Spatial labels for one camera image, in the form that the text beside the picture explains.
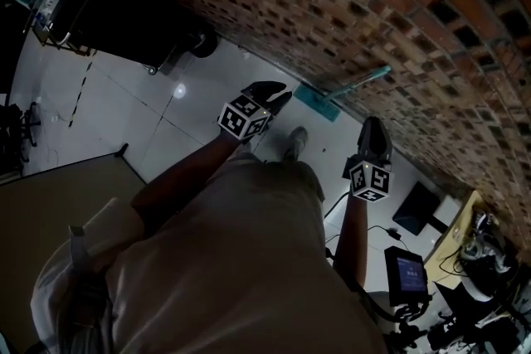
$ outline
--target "screen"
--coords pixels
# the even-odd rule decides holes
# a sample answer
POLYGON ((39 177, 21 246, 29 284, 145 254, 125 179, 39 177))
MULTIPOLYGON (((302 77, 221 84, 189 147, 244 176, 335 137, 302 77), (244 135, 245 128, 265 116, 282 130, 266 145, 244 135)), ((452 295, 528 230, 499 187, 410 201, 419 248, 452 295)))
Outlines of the screen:
POLYGON ((397 261, 402 291, 422 292, 426 290, 422 263, 405 258, 398 258, 397 261))

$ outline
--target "mop handle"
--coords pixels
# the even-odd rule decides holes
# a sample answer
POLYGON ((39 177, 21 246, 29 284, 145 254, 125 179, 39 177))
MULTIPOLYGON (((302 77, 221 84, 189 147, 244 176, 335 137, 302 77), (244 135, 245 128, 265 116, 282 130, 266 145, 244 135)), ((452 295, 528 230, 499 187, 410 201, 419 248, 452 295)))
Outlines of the mop handle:
POLYGON ((340 95, 343 95, 343 94, 349 92, 350 90, 354 90, 357 87, 359 87, 360 85, 364 85, 365 83, 368 83, 369 81, 378 79, 380 77, 384 77, 385 74, 388 74, 389 72, 391 72, 391 66, 389 66, 389 65, 385 65, 382 68, 377 68, 376 70, 372 70, 368 74, 366 74, 363 77, 361 77, 355 83, 352 83, 351 85, 346 85, 346 86, 342 87, 341 89, 335 90, 334 92, 330 93, 329 95, 326 95, 322 99, 322 102, 326 102, 328 100, 332 100, 333 98, 336 98, 336 97, 338 97, 340 95))

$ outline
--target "wrist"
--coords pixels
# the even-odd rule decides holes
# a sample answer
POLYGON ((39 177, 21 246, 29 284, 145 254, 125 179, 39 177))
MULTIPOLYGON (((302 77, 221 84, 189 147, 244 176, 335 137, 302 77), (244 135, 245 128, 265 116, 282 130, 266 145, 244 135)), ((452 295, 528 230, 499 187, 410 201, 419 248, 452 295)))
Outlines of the wrist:
POLYGON ((222 131, 219 133, 217 139, 224 145, 226 145, 228 148, 236 149, 238 146, 241 145, 241 140, 235 138, 234 136, 232 136, 232 134, 230 134, 224 129, 222 129, 222 131))

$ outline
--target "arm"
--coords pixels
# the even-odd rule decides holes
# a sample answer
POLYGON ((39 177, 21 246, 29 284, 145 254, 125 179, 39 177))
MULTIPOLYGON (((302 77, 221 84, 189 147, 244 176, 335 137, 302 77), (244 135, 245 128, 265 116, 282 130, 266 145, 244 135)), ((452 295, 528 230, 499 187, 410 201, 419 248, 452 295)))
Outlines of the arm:
POLYGON ((209 144, 144 187, 131 201, 131 206, 142 218, 145 235, 153 235, 173 214, 182 210, 239 144, 239 140, 222 131, 209 144))
POLYGON ((350 290, 353 280, 365 285, 367 273, 367 202, 348 195, 347 210, 341 226, 334 269, 350 290))

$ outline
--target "gray shoe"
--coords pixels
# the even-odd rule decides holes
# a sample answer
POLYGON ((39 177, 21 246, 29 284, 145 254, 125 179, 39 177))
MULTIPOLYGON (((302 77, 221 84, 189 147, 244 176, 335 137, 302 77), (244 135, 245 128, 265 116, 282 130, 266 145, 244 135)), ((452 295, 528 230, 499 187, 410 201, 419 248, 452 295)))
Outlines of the gray shoe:
POLYGON ((285 151, 285 161, 297 161, 308 142, 308 131, 304 127, 297 127, 288 137, 289 147, 285 151))

